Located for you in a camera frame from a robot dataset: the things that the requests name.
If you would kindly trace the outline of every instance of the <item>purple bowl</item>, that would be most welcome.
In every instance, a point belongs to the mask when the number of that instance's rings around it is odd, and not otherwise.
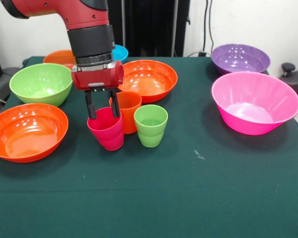
[[[265,52],[241,44],[227,44],[215,48],[212,60],[220,74],[239,71],[262,73],[270,65],[270,59]]]

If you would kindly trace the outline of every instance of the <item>black cabinet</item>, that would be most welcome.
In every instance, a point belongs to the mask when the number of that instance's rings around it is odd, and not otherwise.
[[[130,56],[183,56],[189,0],[108,0],[118,45]]]

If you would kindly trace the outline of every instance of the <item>pink cup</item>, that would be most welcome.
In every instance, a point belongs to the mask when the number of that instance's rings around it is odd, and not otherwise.
[[[96,119],[88,118],[87,126],[99,144],[108,151],[121,148],[124,144],[122,117],[114,118],[111,108],[96,111]]]

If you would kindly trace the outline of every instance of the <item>red robot arm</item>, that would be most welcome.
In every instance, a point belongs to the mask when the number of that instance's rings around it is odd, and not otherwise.
[[[108,20],[107,0],[1,0],[7,11],[17,18],[59,14],[68,30],[75,56],[72,69],[74,85],[86,92],[89,116],[96,118],[91,91],[109,90],[113,97],[113,113],[119,107],[114,89],[123,82],[120,61],[113,61],[115,41]]]

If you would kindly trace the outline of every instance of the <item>plastic cup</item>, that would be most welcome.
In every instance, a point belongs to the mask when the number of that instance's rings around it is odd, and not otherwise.
[[[111,108],[96,111],[96,119],[88,118],[87,126],[105,150],[114,151],[124,144],[123,120],[114,118]]]
[[[135,92],[120,92],[117,93],[117,99],[121,116],[123,118],[123,131],[125,134],[132,134],[137,131],[134,114],[141,107],[142,98]]]
[[[157,105],[145,105],[138,108],[134,115],[138,137],[145,147],[160,144],[168,121],[168,112]]]

